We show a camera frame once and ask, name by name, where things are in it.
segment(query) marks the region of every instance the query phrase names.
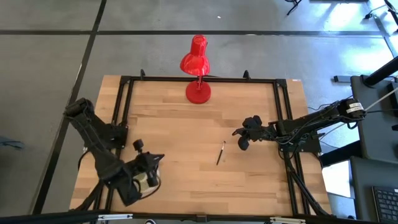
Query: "table leg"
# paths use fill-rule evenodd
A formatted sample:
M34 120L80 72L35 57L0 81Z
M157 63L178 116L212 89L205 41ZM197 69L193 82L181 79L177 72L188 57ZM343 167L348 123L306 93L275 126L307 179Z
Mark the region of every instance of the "table leg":
M360 141L353 142L319 157L322 167L348 160L351 156L362 157Z

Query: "lamp shade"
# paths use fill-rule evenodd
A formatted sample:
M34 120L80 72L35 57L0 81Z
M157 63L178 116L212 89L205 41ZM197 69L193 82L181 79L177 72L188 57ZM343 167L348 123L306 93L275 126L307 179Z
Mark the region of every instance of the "lamp shade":
M195 35L192 39L191 51L181 61L181 70L196 76L209 74L210 64L205 55L206 46L206 37L204 35Z

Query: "red desk lamp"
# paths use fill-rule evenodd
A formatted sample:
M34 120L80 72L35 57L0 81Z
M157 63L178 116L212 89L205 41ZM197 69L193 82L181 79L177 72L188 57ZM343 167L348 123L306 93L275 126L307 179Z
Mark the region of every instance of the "red desk lamp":
M203 81L203 76L210 72L210 64L206 52L207 40L204 35L195 35L192 39L191 51L182 59L180 68L185 73L196 75L198 80L188 84L185 94L191 103L206 103L210 99L211 89Z

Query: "metal bracket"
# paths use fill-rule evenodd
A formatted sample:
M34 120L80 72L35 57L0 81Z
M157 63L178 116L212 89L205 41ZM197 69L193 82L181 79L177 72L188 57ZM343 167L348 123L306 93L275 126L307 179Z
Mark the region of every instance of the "metal bracket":
M197 215L197 222L198 223L207 222L207 215L205 215L205 214Z
M284 78L277 78L275 79L276 83L278 83L281 87L287 88L287 82Z
M282 217L271 217L271 223L285 223L285 224L305 224L305 220L296 218L282 218Z
M98 215L98 221L132 219L132 214Z
M141 81L143 81L144 80L144 76L145 76L144 69L141 69L139 76L140 76Z
M130 81L130 76L122 76L121 78L120 78L120 84L119 85L125 85L127 82L129 82Z
M245 78L246 80L250 80L250 75L249 75L249 71L245 70L243 73L243 78Z

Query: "lamp base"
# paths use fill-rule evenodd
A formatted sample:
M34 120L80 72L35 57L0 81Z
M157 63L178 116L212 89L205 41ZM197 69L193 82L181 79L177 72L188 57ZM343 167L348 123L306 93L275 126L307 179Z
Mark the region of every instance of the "lamp base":
M209 84L203 82L201 84L201 90L197 90L198 88L198 81L190 82L185 90L185 94L187 99L191 103L201 104L206 103L211 96L211 89Z

